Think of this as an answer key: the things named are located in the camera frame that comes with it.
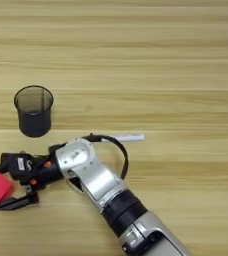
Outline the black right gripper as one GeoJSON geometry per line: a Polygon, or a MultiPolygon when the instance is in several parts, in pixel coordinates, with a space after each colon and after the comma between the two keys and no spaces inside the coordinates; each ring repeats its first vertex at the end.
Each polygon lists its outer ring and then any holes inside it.
{"type": "MultiPolygon", "coordinates": [[[[24,170],[19,169],[19,182],[26,188],[26,195],[20,198],[8,198],[0,201],[0,210],[16,210],[39,201],[38,192],[48,184],[64,178],[59,170],[55,152],[65,144],[56,144],[48,148],[48,155],[31,155],[25,152],[19,154],[19,164],[24,164],[24,170]]],[[[0,163],[0,173],[4,173],[5,163],[0,163]]]]}

